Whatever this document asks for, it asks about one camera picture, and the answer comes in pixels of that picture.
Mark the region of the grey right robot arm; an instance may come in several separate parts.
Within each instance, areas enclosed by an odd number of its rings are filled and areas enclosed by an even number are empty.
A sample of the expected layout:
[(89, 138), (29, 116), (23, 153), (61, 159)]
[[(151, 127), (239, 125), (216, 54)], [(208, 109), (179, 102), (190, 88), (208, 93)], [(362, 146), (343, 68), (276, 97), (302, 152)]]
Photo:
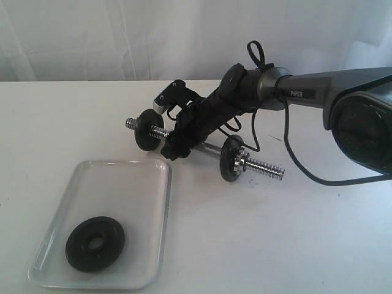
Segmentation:
[(247, 70), (235, 64), (207, 97), (182, 80), (168, 85), (153, 102), (159, 114), (179, 107), (163, 155), (187, 157), (235, 116), (296, 104), (322, 109), (323, 125), (355, 163), (391, 175), (391, 69), (352, 69), (293, 75), (272, 64)]

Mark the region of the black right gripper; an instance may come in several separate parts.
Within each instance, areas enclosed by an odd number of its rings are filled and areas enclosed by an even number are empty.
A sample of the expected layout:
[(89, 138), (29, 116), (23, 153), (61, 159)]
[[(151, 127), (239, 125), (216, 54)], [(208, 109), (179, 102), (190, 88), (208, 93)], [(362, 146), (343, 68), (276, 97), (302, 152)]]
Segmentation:
[(174, 131), (166, 139), (161, 155), (170, 160), (188, 157), (194, 146), (240, 112), (238, 107), (214, 91), (177, 114)]

